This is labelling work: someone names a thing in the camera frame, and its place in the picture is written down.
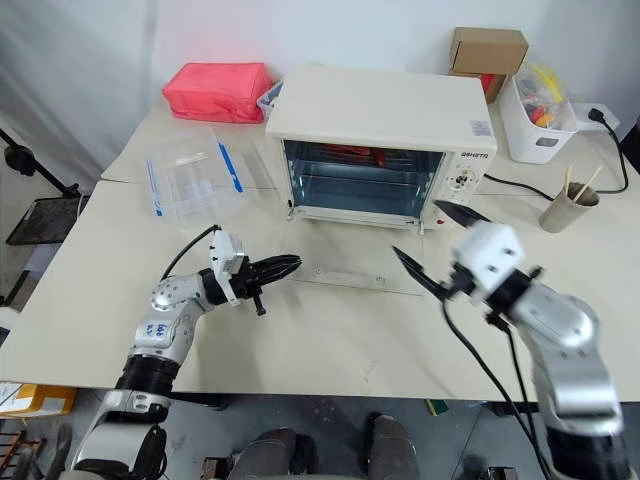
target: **cardboard box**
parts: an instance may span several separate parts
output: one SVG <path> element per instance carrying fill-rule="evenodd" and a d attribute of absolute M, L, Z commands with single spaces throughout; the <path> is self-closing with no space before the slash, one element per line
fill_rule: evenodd
<path fill-rule="evenodd" d="M 519 30 L 457 27 L 449 60 L 456 73 L 513 75 L 529 44 Z"/>
<path fill-rule="evenodd" d="M 476 77 L 482 82 L 482 90 L 484 90 L 484 98 L 487 103 L 493 103 L 506 80 L 506 75 L 496 75 L 494 73 L 463 73 L 449 70 L 449 75 L 454 77 Z"/>

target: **red pouch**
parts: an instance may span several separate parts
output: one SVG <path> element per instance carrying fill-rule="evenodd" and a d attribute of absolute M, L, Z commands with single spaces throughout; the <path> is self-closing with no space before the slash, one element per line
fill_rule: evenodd
<path fill-rule="evenodd" d="M 260 123 L 256 102 L 272 84 L 264 63 L 187 63 L 162 93 L 178 118 Z"/>

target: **black cable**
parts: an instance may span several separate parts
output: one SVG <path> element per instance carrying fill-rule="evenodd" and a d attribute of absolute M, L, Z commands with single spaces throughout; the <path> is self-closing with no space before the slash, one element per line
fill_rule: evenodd
<path fill-rule="evenodd" d="M 603 118 L 600 122 L 609 132 L 609 135 L 613 139 L 616 144 L 616 148 L 618 149 L 618 157 L 620 158 L 620 168 L 622 168 L 622 178 L 624 178 L 624 185 L 622 188 L 617 190 L 596 190 L 596 193 L 607 193 L 607 194 L 615 194 L 622 193 L 629 187 L 629 176 L 627 175 L 627 167 L 624 165 L 624 156 L 622 155 L 622 145 L 620 145 L 620 140 L 618 140 L 618 136 L 616 132 L 613 131 L 613 128 L 609 126 L 607 121 Z"/>
<path fill-rule="evenodd" d="M 167 463 L 168 463 L 167 452 L 162 452 L 162 464 L 160 467 L 160 471 L 156 475 L 154 475 L 150 480 L 159 480 L 162 477 L 162 475 L 164 475 L 164 472 L 167 470 Z"/>
<path fill-rule="evenodd" d="M 520 370 L 520 363 L 518 362 L 518 353 L 516 352 L 516 343 L 513 339 L 513 334 L 511 330 L 507 328 L 505 330 L 507 334 L 507 338 L 509 339 L 509 348 L 511 350 L 511 359 L 513 360 L 513 368 L 516 371 L 516 376 L 518 377 L 518 384 L 520 385 L 520 394 L 522 395 L 522 400 L 525 405 L 525 414 L 527 415 L 527 422 L 529 423 L 529 432 L 531 433 L 531 437 L 533 439 L 533 450 L 535 451 L 536 458 L 538 459 L 538 464 L 540 464 L 540 468 L 544 465 L 544 469 L 547 474 L 549 474 L 549 467 L 542 456 L 542 452 L 540 451 L 540 443 L 538 442 L 538 434 L 536 433 L 536 426 L 533 423 L 533 413 L 531 412 L 531 405 L 529 404 L 529 397 L 527 395 L 527 389 L 524 386 L 524 380 L 522 379 L 522 371 Z"/>
<path fill-rule="evenodd" d="M 5 142 L 7 142 L 10 147 L 17 147 L 18 146 L 16 141 L 13 138 L 11 138 L 9 135 L 7 135 L 7 132 L 2 130 L 1 128 L 0 128 L 0 138 L 2 138 Z"/>
<path fill-rule="evenodd" d="M 441 306 L 442 306 L 442 315 L 444 316 L 444 319 L 447 322 L 447 325 L 449 326 L 449 328 L 451 329 L 453 334 L 458 338 L 458 340 L 460 340 L 460 342 L 467 348 L 467 350 L 469 350 L 471 355 L 473 355 L 473 358 L 476 359 L 476 361 L 480 365 L 480 368 L 482 368 L 484 373 L 487 374 L 487 376 L 491 379 L 491 381 L 496 386 L 496 388 L 500 391 L 500 394 L 504 398 L 504 400 L 507 403 L 507 405 L 509 405 L 509 407 L 515 412 L 515 415 L 514 415 L 515 419 L 518 421 L 518 424 L 520 425 L 520 428 L 522 428 L 522 431 L 527 436 L 527 438 L 529 439 L 529 442 L 531 442 L 531 445 L 533 446 L 533 448 L 535 450 L 536 449 L 535 441 L 534 441 L 533 437 L 531 436 L 531 433 L 529 432 L 529 430 L 527 430 L 527 427 L 524 424 L 524 422 L 522 421 L 522 418 L 520 418 L 520 415 L 518 415 L 518 409 L 516 408 L 515 404 L 513 403 L 513 400 L 511 400 L 511 397 L 509 396 L 507 391 L 502 386 L 502 383 L 500 383 L 500 380 L 498 380 L 498 378 L 494 375 L 494 373 L 491 371 L 489 366 L 485 363 L 485 361 L 483 360 L 483 358 L 480 355 L 480 353 L 478 353 L 478 351 L 471 344 L 471 342 L 469 342 L 469 340 L 467 340 L 467 337 L 465 337 L 464 334 L 460 330 L 458 330 L 458 328 L 451 321 L 451 317 L 449 316 L 449 312 L 447 310 L 447 299 L 446 298 L 444 298 L 442 300 Z M 545 479 L 546 480 L 551 480 L 551 477 L 549 476 L 549 473 L 547 472 L 547 468 L 546 468 L 546 465 L 545 465 L 544 461 L 542 461 L 541 458 L 537 458 L 537 459 L 538 459 L 538 464 L 540 465 L 540 470 L 542 471 L 542 474 L 544 475 Z"/>
<path fill-rule="evenodd" d="M 607 131 L 609 132 L 609 136 L 615 142 L 616 148 L 618 150 L 618 157 L 620 158 L 620 168 L 622 169 L 622 177 L 624 178 L 624 185 L 622 186 L 622 188 L 619 188 L 616 190 L 596 190 L 596 193 L 607 194 L 607 195 L 622 193 L 629 187 L 629 176 L 627 175 L 627 167 L 624 164 L 624 156 L 622 154 L 622 145 L 620 145 L 620 140 L 618 139 L 616 132 L 613 131 L 613 128 L 611 128 L 611 126 L 604 119 L 604 114 L 600 110 L 596 108 L 592 108 L 591 111 L 589 112 L 589 119 L 593 120 L 594 122 L 598 122 L 602 124 L 604 128 L 606 128 Z M 509 180 L 503 180 L 502 178 L 496 178 L 494 176 L 491 176 L 488 173 L 485 173 L 484 176 L 493 182 L 502 183 L 504 185 L 512 185 L 514 187 L 526 188 L 527 190 L 530 190 L 534 193 L 537 193 L 541 197 L 546 198 L 550 202 L 554 200 L 553 197 L 547 195 L 546 193 L 538 190 L 535 187 L 532 187 L 531 185 L 526 185 L 524 183 L 518 183 L 518 182 L 511 182 Z"/>
<path fill-rule="evenodd" d="M 194 238 L 193 240 L 191 240 L 186 247 L 184 247 L 182 250 L 180 250 L 180 253 L 178 253 L 178 255 L 176 255 L 176 257 L 171 260 L 171 263 L 169 264 L 169 266 L 167 267 L 167 269 L 164 271 L 164 273 L 162 274 L 162 277 L 160 278 L 160 281 L 164 280 L 165 278 L 167 278 L 169 276 L 169 274 L 171 273 L 171 270 L 173 270 L 173 267 L 176 266 L 176 263 L 178 263 L 178 261 L 180 261 L 180 259 L 184 256 L 185 253 L 187 253 L 189 251 L 189 249 L 191 247 L 193 247 L 196 243 L 198 243 L 200 240 L 202 240 L 204 237 L 206 237 L 207 235 L 209 235 L 211 232 L 215 232 L 216 230 L 220 230 L 220 227 L 218 225 L 213 225 L 209 228 L 207 228 L 204 232 L 202 232 L 200 235 L 198 235 L 196 238 Z"/>
<path fill-rule="evenodd" d="M 493 177 L 493 176 L 489 175 L 488 173 L 485 173 L 484 176 L 486 178 L 488 178 L 489 180 L 493 181 L 493 182 L 503 183 L 505 185 L 513 185 L 514 187 L 526 188 L 527 190 L 531 190 L 532 192 L 537 193 L 541 197 L 546 198 L 550 202 L 553 202 L 553 197 L 551 197 L 551 196 L 547 195 L 546 193 L 538 190 L 536 187 L 532 187 L 531 185 L 526 185 L 524 183 L 518 183 L 518 182 L 511 182 L 509 180 L 503 180 L 501 178 Z"/>

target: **yellow box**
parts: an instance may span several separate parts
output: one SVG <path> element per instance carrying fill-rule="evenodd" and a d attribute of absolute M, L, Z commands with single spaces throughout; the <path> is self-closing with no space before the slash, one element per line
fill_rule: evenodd
<path fill-rule="evenodd" d="M 71 411 L 76 397 L 73 387 L 0 383 L 0 417 L 44 417 Z"/>

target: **cup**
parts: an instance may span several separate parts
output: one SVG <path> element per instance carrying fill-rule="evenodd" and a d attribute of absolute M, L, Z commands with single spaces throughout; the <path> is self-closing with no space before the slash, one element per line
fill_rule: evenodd
<path fill-rule="evenodd" d="M 551 205 L 540 215 L 540 226 L 543 230 L 550 233 L 561 232 L 600 202 L 600 197 L 591 187 L 587 187 L 578 201 L 574 202 L 572 199 L 583 186 L 583 183 L 571 182 L 568 195 L 565 195 L 562 189 Z"/>

